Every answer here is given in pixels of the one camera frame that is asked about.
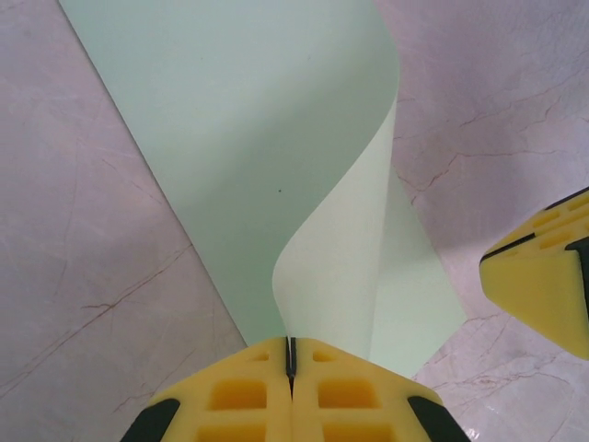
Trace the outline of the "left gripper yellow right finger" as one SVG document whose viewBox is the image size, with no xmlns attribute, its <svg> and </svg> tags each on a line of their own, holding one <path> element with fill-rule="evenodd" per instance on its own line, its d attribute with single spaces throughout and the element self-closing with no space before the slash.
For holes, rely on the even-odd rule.
<svg viewBox="0 0 589 442">
<path fill-rule="evenodd" d="M 289 340 L 293 441 L 467 441 L 433 390 L 315 339 Z"/>
</svg>

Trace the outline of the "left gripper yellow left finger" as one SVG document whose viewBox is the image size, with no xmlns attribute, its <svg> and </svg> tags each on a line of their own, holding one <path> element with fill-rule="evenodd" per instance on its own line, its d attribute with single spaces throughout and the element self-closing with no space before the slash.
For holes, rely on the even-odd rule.
<svg viewBox="0 0 589 442">
<path fill-rule="evenodd" d="M 158 392 L 121 439 L 292 441 L 294 379 L 295 340 L 266 340 Z"/>
</svg>

